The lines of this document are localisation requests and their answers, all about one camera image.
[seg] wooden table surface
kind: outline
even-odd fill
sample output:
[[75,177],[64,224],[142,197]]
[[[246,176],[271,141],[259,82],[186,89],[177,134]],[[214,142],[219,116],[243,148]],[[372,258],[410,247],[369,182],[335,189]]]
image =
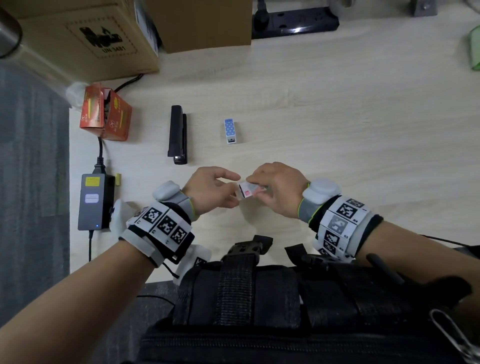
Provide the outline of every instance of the wooden table surface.
[[[281,161],[309,179],[337,181],[344,194],[402,227],[478,244],[480,73],[470,70],[467,35],[479,24],[466,6],[449,4],[436,17],[355,20],[332,33],[163,54],[160,73],[121,91],[134,107],[130,138],[105,142],[108,169],[122,174],[117,197],[145,206],[160,184],[183,185],[200,166],[245,178]],[[172,105],[188,116],[186,166],[167,157]],[[98,153],[79,117],[71,110],[71,271],[88,260],[88,232],[77,231],[80,181]],[[235,121],[236,145],[226,143],[227,118]],[[251,200],[202,216],[193,232],[213,259],[254,234],[271,236],[261,264],[286,265],[283,248],[311,249],[314,236]],[[95,232],[93,256],[115,241]],[[170,279],[162,267],[149,282]]]

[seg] power adapter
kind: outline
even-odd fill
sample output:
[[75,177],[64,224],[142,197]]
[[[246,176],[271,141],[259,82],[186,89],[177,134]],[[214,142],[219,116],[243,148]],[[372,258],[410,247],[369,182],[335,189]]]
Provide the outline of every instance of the power adapter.
[[115,176],[107,174],[103,164],[103,144],[99,137],[100,153],[92,173],[82,175],[78,230],[108,228],[113,209]]

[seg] small blue box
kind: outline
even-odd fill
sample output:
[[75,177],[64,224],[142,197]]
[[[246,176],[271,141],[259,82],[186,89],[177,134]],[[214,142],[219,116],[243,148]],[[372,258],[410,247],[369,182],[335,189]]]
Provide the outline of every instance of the small blue box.
[[227,144],[236,144],[237,136],[235,135],[235,124],[233,119],[225,119],[225,136],[227,137]]

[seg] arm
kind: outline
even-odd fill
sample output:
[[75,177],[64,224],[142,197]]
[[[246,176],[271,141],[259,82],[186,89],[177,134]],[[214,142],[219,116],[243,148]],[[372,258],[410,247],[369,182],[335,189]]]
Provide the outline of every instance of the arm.
[[[266,163],[260,166],[248,182],[270,186],[272,192],[256,193],[274,212],[289,218],[298,218],[302,192],[308,180],[299,171],[283,163]],[[480,260],[464,255],[440,243],[415,234],[389,222],[382,222],[369,235],[358,251],[360,265],[367,266],[366,255],[375,253],[391,268],[426,283],[445,276],[459,276],[471,286],[473,294],[456,308],[480,331]]]
[[[203,167],[183,191],[197,215],[235,207],[240,176]],[[148,258],[120,241],[46,291],[0,329],[0,363],[81,363],[133,301],[154,269]]]

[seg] black bag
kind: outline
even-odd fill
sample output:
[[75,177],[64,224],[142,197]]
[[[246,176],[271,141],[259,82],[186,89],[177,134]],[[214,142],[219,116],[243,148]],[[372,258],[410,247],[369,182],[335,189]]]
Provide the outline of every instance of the black bag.
[[431,305],[448,310],[431,295],[439,283],[416,285],[382,262],[363,268],[308,255],[301,244],[287,249],[296,267],[257,267],[271,243],[255,236],[222,262],[188,271],[174,309],[143,336],[137,363],[464,363],[428,320]]

